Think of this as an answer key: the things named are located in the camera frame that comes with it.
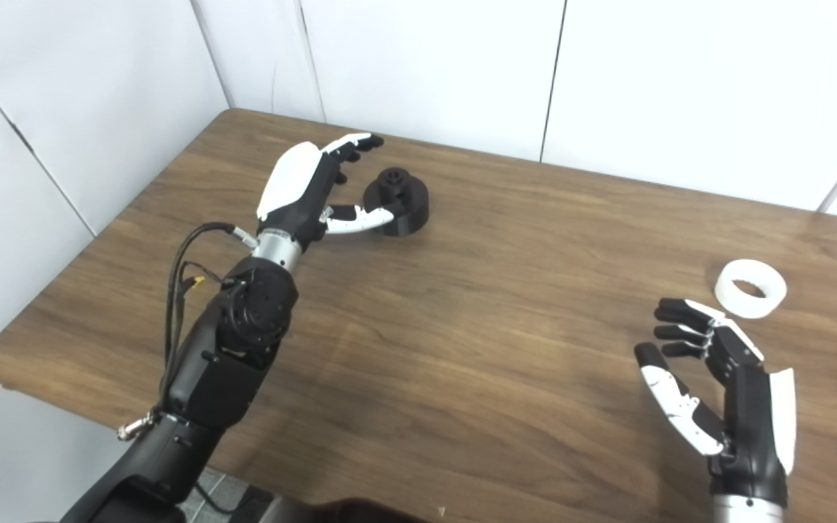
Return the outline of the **black and white left hand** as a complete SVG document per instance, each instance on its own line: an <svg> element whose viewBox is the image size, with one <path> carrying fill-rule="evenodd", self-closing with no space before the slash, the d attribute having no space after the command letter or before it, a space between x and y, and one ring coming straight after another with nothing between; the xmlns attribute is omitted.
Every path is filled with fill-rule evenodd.
<svg viewBox="0 0 837 523"><path fill-rule="evenodd" d="M335 185L345 183L344 162L356 162L362 152L384 145L381 136L352 133L325 147L302 142L283 153L270 173L256 210L259 231L277 230L306 251L325 235L372 230L405 215L403 204L366 208L356 204L329 205Z"/></svg>

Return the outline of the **black and white right hand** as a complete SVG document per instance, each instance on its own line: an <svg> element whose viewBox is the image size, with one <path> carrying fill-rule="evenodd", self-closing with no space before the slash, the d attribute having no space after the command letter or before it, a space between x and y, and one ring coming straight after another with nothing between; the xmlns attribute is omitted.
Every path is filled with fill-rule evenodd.
<svg viewBox="0 0 837 523"><path fill-rule="evenodd" d="M692 300L662 298L655 342L634 355L667 421L706 457L717 522L782 521L797 438L795 374L769 372L764 355L734 320ZM717 413L671 371L674 358L702 361L723 387Z"/></svg>

